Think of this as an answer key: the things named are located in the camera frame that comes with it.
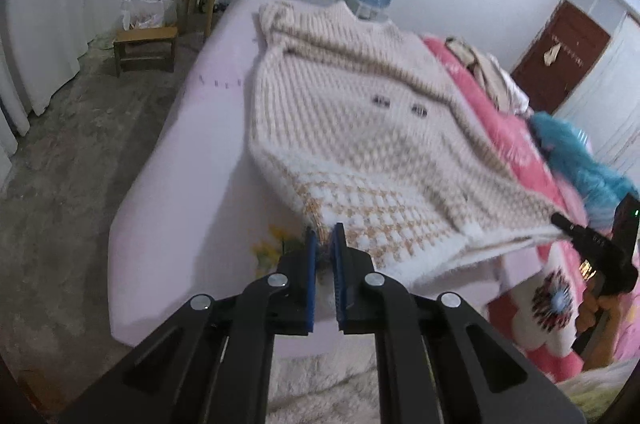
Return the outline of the person's right hand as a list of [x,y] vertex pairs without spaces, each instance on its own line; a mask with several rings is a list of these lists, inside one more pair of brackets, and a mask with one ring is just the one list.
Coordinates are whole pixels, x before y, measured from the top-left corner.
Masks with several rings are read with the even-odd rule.
[[578,307],[578,316],[576,319],[576,331],[578,334],[593,328],[597,324],[597,313],[602,311],[608,316],[604,334],[606,336],[616,337],[620,320],[622,320],[622,301],[623,296],[595,296],[591,288],[586,288],[582,296],[582,303]]

